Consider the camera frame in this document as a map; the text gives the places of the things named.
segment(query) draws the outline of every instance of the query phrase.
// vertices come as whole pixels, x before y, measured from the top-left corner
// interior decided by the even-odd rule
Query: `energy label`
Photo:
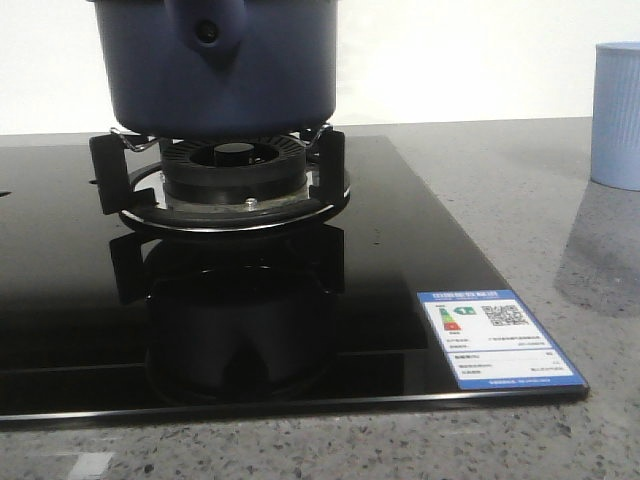
[[[461,389],[585,383],[512,290],[418,298]]]

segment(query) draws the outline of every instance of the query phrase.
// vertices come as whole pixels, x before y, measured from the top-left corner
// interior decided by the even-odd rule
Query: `light blue cup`
[[[596,46],[591,179],[640,190],[640,42]]]

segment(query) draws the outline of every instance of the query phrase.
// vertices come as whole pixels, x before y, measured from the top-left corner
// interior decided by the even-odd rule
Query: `pot handle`
[[[164,0],[180,41],[205,57],[225,58],[244,36],[244,0]]]

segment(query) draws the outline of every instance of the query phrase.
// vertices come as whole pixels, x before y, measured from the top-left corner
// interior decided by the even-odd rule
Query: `granite countertop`
[[[640,478],[640,193],[589,183],[589,119],[386,135],[591,385],[539,407],[0,433],[2,479]],[[5,137],[0,144],[53,137]],[[75,141],[61,136],[55,141]]]

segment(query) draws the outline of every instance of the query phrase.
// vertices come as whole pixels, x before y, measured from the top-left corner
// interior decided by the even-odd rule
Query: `blue pot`
[[[93,0],[114,112],[167,138],[249,137],[335,110],[337,0]]]

